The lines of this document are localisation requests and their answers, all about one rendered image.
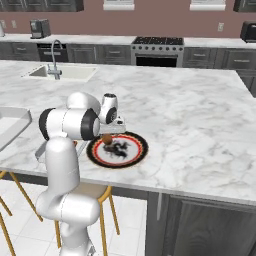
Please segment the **silver range with black hob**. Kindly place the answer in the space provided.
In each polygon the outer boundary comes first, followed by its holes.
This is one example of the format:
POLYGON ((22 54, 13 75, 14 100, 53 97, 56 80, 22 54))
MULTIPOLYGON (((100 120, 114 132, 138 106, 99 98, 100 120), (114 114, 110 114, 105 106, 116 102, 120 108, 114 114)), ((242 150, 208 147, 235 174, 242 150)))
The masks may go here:
POLYGON ((131 43, 131 64, 136 66, 181 67, 183 55, 181 37, 136 37, 131 43))

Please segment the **silver curved tap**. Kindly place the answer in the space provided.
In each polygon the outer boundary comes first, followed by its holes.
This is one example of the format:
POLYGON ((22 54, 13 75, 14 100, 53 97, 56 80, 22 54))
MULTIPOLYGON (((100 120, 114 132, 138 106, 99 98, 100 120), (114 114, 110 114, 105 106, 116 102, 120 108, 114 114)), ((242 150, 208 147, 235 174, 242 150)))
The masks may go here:
POLYGON ((53 61, 53 69, 48 69, 47 74, 48 75, 53 75, 56 80, 59 80, 60 76, 62 74, 62 71, 57 69, 57 65, 56 65, 56 61, 55 61, 54 46, 55 46, 56 43, 58 43, 60 48, 62 48, 61 42, 58 39, 56 39, 52 42, 51 56, 52 56, 52 61, 53 61))

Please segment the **dark grey island cupboard door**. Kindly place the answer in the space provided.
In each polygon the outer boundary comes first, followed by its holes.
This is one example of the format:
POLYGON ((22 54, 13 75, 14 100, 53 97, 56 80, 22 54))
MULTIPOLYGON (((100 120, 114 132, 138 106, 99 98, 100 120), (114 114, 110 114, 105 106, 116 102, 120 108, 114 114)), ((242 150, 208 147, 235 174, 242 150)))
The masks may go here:
POLYGON ((145 256, 256 256, 256 206, 162 194, 147 198, 145 256))

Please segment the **white countertop sink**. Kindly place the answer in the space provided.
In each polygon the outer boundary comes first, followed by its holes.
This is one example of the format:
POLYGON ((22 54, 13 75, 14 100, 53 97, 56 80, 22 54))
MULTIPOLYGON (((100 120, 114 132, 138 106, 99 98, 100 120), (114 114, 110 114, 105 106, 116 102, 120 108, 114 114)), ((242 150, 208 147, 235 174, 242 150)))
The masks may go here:
MULTIPOLYGON (((49 70, 53 70, 54 67, 47 65, 40 65, 37 68, 22 75, 22 78, 26 79, 41 79, 41 80, 55 80, 53 74, 49 74, 49 70)), ((60 79, 65 81, 83 81, 88 82, 98 71, 98 67, 95 65, 80 65, 71 63, 62 63, 57 65, 57 69, 62 71, 60 79)))

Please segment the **yellow wooden bar stool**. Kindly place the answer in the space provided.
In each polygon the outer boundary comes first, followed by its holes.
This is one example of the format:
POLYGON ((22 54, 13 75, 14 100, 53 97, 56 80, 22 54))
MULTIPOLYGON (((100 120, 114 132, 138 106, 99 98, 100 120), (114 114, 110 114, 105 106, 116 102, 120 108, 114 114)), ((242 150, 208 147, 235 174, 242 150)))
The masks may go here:
POLYGON ((72 194, 79 196, 87 196, 91 198, 96 198, 100 205, 100 229, 102 237, 102 248, 103 255, 108 256, 107 253, 107 243, 106 243, 106 232, 104 223, 104 212, 103 212, 103 202, 109 199, 110 206, 112 210, 112 215, 115 223, 116 233, 120 234, 120 229, 117 221, 115 206, 112 198, 112 187, 104 185, 94 185, 94 184, 80 184, 76 189, 72 191, 72 194))
MULTIPOLYGON (((1 170, 0 171, 0 180, 7 174, 8 172, 5 170, 1 170)), ((33 204, 33 202, 31 201, 30 197, 28 196, 27 192, 25 191, 25 189, 23 188, 23 186, 20 184, 18 178, 15 176, 15 174, 13 172, 9 172, 12 180, 15 182, 15 184, 17 185, 17 187, 19 188, 20 192, 22 193, 22 195, 25 197, 26 201, 28 202, 28 204, 30 205, 31 209, 33 210, 33 212, 35 213, 35 215, 38 217, 40 222, 43 222, 43 218, 37 213, 35 205, 33 204)), ((12 212, 10 211, 10 209, 8 208, 8 206, 6 205, 6 203, 4 202, 4 200, 1 198, 0 196, 0 204, 3 206, 3 208, 5 209, 5 211, 7 212, 7 214, 9 216, 12 216, 12 212)), ((7 231, 4 219, 2 217, 2 214, 0 212, 0 227, 2 228, 5 240, 7 242, 9 251, 11 256, 16 256, 15 254, 15 250, 13 248, 9 233, 7 231)))

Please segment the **dark grey base cupboards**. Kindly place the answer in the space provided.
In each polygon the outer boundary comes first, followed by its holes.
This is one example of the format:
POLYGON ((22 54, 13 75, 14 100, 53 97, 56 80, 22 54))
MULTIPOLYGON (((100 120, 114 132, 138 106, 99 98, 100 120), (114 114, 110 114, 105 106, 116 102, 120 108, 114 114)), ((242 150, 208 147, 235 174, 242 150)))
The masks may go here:
POLYGON ((68 59, 72 63, 130 65, 129 45, 68 44, 68 59))
POLYGON ((37 45, 29 42, 0 42, 0 60, 39 61, 37 45))
POLYGON ((186 47, 183 67, 235 70, 256 98, 256 49, 186 47))

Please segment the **grey coffee machine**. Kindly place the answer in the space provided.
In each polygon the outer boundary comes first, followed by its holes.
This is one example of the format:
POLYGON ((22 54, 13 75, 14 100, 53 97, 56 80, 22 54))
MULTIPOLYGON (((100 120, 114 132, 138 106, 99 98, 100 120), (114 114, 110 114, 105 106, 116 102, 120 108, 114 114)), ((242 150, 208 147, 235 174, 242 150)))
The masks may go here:
POLYGON ((48 19, 35 19, 30 21, 31 38, 41 39, 51 35, 48 19))

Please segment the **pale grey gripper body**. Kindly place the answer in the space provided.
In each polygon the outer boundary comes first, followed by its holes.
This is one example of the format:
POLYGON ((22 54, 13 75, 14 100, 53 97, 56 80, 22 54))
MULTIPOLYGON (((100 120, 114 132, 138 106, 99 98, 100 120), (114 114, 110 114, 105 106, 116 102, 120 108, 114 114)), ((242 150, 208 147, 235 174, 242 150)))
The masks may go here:
POLYGON ((122 124, 101 124, 100 134, 122 134, 126 132, 126 126, 122 124))

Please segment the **black dishwasher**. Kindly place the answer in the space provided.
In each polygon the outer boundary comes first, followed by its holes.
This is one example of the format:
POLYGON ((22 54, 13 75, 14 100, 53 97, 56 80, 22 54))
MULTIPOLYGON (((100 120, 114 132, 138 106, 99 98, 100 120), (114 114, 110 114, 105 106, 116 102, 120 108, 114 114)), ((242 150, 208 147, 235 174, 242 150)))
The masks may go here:
POLYGON ((67 48, 65 44, 59 45, 56 43, 54 49, 51 49, 49 43, 38 43, 37 49, 39 59, 42 62, 52 62, 52 57, 55 57, 56 62, 68 62, 67 48))

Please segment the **white framed window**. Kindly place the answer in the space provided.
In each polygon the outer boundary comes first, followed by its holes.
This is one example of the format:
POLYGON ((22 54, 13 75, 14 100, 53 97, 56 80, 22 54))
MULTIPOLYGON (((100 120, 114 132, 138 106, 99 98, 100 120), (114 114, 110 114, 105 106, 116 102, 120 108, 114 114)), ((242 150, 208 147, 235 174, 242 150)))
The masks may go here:
POLYGON ((134 10, 134 0, 104 0, 104 10, 134 10))
POLYGON ((191 11, 224 11, 226 0, 190 0, 191 11))

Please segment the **dark grey wall cupboards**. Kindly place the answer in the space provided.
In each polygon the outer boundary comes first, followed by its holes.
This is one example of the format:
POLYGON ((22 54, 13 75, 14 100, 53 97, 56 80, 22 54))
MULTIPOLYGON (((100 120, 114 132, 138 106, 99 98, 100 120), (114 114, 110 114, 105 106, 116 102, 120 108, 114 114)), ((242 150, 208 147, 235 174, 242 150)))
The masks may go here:
POLYGON ((84 0, 0 0, 0 12, 79 12, 84 0))

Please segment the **dark grey wall cupboard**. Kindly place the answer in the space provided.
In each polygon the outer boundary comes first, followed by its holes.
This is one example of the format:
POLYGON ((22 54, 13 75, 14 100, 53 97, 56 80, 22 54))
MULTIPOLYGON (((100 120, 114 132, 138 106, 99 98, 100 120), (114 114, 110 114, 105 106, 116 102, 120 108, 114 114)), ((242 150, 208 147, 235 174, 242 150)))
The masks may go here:
POLYGON ((235 0, 233 10, 235 12, 256 12, 256 0, 235 0))

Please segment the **black rimmed patterned large plate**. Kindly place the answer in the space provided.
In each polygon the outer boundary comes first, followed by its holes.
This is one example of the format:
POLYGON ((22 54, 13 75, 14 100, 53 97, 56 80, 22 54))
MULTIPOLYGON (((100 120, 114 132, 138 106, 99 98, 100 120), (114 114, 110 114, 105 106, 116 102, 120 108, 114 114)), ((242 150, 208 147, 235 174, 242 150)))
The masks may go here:
POLYGON ((86 154, 96 165, 104 168, 121 169, 142 161, 149 146, 140 135, 132 132, 112 134, 112 143, 106 145, 101 136, 90 141, 86 154))

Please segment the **black toaster oven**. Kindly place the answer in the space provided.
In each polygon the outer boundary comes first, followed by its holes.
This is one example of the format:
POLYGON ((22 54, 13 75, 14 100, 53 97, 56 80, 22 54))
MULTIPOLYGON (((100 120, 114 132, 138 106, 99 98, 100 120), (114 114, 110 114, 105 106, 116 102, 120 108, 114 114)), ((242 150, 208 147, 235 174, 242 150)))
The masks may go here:
POLYGON ((246 43, 256 43, 256 21, 245 21, 243 23, 240 38, 246 43))

